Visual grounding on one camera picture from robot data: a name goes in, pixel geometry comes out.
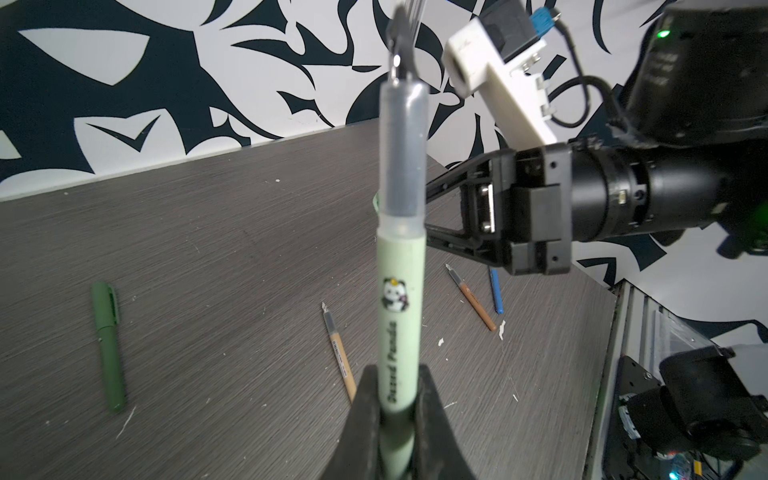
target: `black cable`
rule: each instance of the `black cable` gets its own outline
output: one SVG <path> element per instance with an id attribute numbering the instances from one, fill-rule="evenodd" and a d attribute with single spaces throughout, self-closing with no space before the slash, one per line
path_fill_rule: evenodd
<path id="1" fill-rule="evenodd" d="M 581 115 L 581 118 L 571 123 L 571 122 L 560 120 L 559 118 L 556 118 L 554 115 L 552 115 L 552 121 L 555 122 L 557 125 L 560 125 L 561 127 L 576 128 L 579 125 L 583 124 L 587 120 L 587 117 L 589 116 L 589 111 L 590 111 L 589 91 L 587 90 L 587 84 L 583 82 L 584 72 L 581 70 L 581 63 L 579 62 L 578 56 L 576 55 L 576 46 L 574 45 L 573 38 L 571 37 L 571 32 L 568 30 L 568 27 L 565 25 L 565 23 L 563 23 L 563 21 L 560 20 L 559 18 L 560 12 L 556 8 L 550 8 L 549 11 L 552 15 L 552 18 L 557 19 L 554 21 L 554 27 L 560 32 L 560 35 L 563 36 L 563 39 L 565 40 L 565 44 L 568 46 L 568 51 L 571 53 L 571 57 L 574 59 L 574 66 L 576 67 L 576 74 L 577 74 L 576 78 L 582 80 L 579 83 L 581 83 L 581 90 L 584 92 L 584 113 Z"/>
<path id="2" fill-rule="evenodd" d="M 621 114 L 621 107 L 616 101 L 616 97 L 614 96 L 614 93 L 611 90 L 611 86 L 608 85 L 608 83 L 606 83 L 606 81 L 600 77 L 595 77 L 592 75 L 582 75 L 580 77 L 574 77 L 571 80 L 565 81 L 563 82 L 562 85 L 555 88 L 549 94 L 548 96 L 549 101 L 553 101 L 561 93 L 568 90 L 569 88 L 575 87 L 576 85 L 582 85 L 584 86 L 584 88 L 586 88 L 587 85 L 591 85 L 597 88 L 600 91 L 600 96 L 603 98 L 603 105 L 605 106 L 605 111 L 608 116 L 608 123 L 609 124 L 624 123 L 624 116 Z"/>

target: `green pen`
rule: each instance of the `green pen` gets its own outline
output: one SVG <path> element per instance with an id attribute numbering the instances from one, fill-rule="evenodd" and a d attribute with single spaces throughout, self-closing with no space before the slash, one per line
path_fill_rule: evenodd
<path id="1" fill-rule="evenodd" d="M 125 407 L 125 384 L 118 348 L 118 323 L 120 322 L 118 298 L 112 285 L 106 282 L 94 283 L 91 287 L 91 297 L 94 301 L 94 317 L 101 350 L 101 369 L 107 407 L 120 412 Z"/>

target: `blue connector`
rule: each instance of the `blue connector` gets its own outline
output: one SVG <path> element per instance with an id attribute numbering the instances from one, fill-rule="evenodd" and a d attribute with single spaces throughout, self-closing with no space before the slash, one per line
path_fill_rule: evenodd
<path id="1" fill-rule="evenodd" d="M 537 8 L 531 15 L 531 22 L 539 38 L 543 37 L 545 33 L 554 27 L 554 20 L 547 7 Z"/>

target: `gray table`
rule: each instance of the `gray table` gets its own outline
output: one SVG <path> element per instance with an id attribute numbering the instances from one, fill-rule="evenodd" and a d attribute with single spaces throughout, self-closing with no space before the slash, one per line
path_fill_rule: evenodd
<path id="1" fill-rule="evenodd" d="M 370 121 L 0 204 L 0 477 L 316 478 L 349 409 L 321 300 L 356 378 L 376 357 L 377 150 Z M 446 261 L 492 298 L 483 266 L 428 251 L 422 361 L 468 463 L 580 478 L 613 296 L 576 269 L 504 273 L 502 341 Z M 94 280 L 120 297 L 120 415 Z"/>

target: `wallpaper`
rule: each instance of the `wallpaper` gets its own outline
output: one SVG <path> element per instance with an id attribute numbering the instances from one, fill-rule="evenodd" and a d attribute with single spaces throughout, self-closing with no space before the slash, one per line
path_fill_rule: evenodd
<path id="1" fill-rule="evenodd" d="M 562 11 L 587 74 L 618 92 L 645 28 L 673 0 L 522 0 Z M 430 87 L 428 153 L 446 167 L 506 146 L 479 95 L 440 62 L 448 38 L 495 0 L 428 0 L 416 62 Z M 395 0 L 0 0 L 0 200 L 374 118 Z M 533 71 L 575 76 L 556 32 Z M 610 143 L 593 92 L 561 141 Z M 553 105 L 567 121 L 574 88 Z M 574 243 L 607 286 L 630 280 L 708 336 L 768 342 L 766 258 L 725 260 L 716 224 L 666 247 L 650 235 Z"/>

